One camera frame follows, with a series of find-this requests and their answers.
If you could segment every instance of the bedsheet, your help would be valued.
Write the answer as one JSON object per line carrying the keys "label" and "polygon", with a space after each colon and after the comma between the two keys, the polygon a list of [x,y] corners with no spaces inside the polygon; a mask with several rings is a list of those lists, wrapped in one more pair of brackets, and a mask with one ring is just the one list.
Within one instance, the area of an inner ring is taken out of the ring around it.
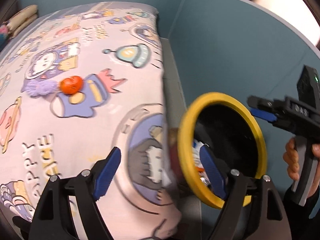
{"label": "bedsheet", "polygon": [[[76,176],[117,146],[120,166],[97,201],[114,239],[175,233],[180,212],[166,147],[155,8],[108,2],[37,19],[0,54],[0,193],[31,221],[50,176]],[[81,76],[82,89],[30,97],[31,84]],[[70,206],[80,239],[87,239]]]}

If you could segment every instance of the cartoon astronaut print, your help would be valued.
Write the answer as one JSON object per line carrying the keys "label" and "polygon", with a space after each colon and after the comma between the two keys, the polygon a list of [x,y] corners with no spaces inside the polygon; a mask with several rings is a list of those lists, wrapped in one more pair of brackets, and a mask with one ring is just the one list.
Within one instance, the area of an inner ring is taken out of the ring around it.
{"label": "cartoon astronaut print", "polygon": [[143,40],[156,48],[161,47],[160,39],[158,33],[154,28],[145,23],[138,23],[129,29],[132,36]]}
{"label": "cartoon astronaut print", "polygon": [[171,236],[181,218],[163,187],[168,176],[163,168],[162,111],[161,104],[137,106],[119,124],[113,141],[122,152],[116,185],[137,212],[150,214],[153,221],[154,231],[144,239]]}
{"label": "cartoon astronaut print", "polygon": [[74,38],[34,55],[25,73],[21,92],[25,91],[26,85],[30,80],[42,81],[50,79],[64,71],[76,68],[79,53],[80,43],[78,38]]}
{"label": "cartoon astronaut print", "polygon": [[22,180],[11,181],[0,185],[1,202],[17,216],[32,222],[35,208],[29,200],[25,184]]}
{"label": "cartoon astronaut print", "polygon": [[94,12],[89,12],[78,17],[78,20],[88,20],[88,19],[100,19],[103,17],[113,16],[114,12],[109,9],[101,9]]}
{"label": "cartoon astronaut print", "polygon": [[110,20],[106,20],[106,22],[111,24],[125,24],[130,23],[132,21],[136,21],[136,18],[133,18],[131,15],[123,16],[123,17],[114,17]]}
{"label": "cartoon astronaut print", "polygon": [[40,40],[42,39],[41,36],[37,36],[32,39],[28,39],[23,43],[23,45],[18,49],[18,51],[14,54],[13,57],[10,57],[7,63],[14,61],[17,57],[26,55],[28,52],[35,52],[38,50],[40,45]]}
{"label": "cartoon astronaut print", "polygon": [[6,87],[9,85],[11,74],[7,73],[3,78],[0,79],[0,96],[4,93]]}

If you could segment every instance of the finger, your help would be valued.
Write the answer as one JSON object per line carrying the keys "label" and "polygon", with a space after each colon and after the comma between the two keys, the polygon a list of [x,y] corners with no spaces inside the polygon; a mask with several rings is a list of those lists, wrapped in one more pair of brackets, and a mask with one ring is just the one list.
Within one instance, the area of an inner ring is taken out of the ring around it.
{"label": "finger", "polygon": [[290,150],[294,150],[294,148],[295,148],[295,141],[294,141],[294,138],[291,138],[285,145],[285,150],[290,151]]}
{"label": "finger", "polygon": [[313,179],[314,184],[315,183],[319,184],[319,182],[320,182],[320,162],[318,162],[315,178]]}
{"label": "finger", "polygon": [[43,143],[40,138],[38,138],[37,143],[38,143],[38,146],[43,146]]}
{"label": "finger", "polygon": [[299,162],[299,154],[296,150],[289,149],[286,153],[294,163]]}
{"label": "finger", "polygon": [[48,138],[46,135],[42,137],[44,145],[48,145]]}
{"label": "finger", "polygon": [[145,177],[150,177],[151,176],[151,170],[147,167],[144,167],[143,171],[140,173],[140,175],[145,176]]}
{"label": "finger", "polygon": [[284,153],[283,160],[289,165],[293,172],[299,172],[299,163],[293,162],[287,153]]}
{"label": "finger", "polygon": [[291,179],[293,179],[293,180],[299,179],[299,173],[294,172],[293,170],[290,169],[290,167],[287,168],[287,173]]}
{"label": "finger", "polygon": [[48,143],[49,143],[49,144],[53,144],[53,140],[54,140],[54,138],[53,138],[53,134],[52,134],[52,133],[50,133],[50,134],[49,134]]}
{"label": "finger", "polygon": [[312,152],[315,157],[320,158],[320,144],[313,144],[312,145]]}

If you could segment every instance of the black gripper frame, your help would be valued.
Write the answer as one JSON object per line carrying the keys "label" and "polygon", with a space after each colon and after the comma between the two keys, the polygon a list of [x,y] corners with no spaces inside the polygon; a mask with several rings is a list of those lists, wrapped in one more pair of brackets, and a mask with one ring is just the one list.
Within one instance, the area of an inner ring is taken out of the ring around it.
{"label": "black gripper frame", "polygon": [[268,100],[250,96],[248,106],[274,114],[277,119],[270,122],[297,136],[320,141],[320,112],[312,106],[291,97],[284,100]]}
{"label": "black gripper frame", "polygon": [[79,240],[69,203],[69,196],[75,196],[88,239],[113,240],[92,194],[95,179],[115,149],[106,159],[97,161],[90,172],[85,170],[66,179],[58,176],[53,179],[52,176],[39,199],[32,223],[19,216],[13,217],[13,223],[20,228],[22,236],[28,240]]}
{"label": "black gripper frame", "polygon": [[251,212],[242,240],[291,240],[287,215],[268,176],[253,179],[229,174],[233,186],[209,240],[233,240],[244,197],[252,196]]}

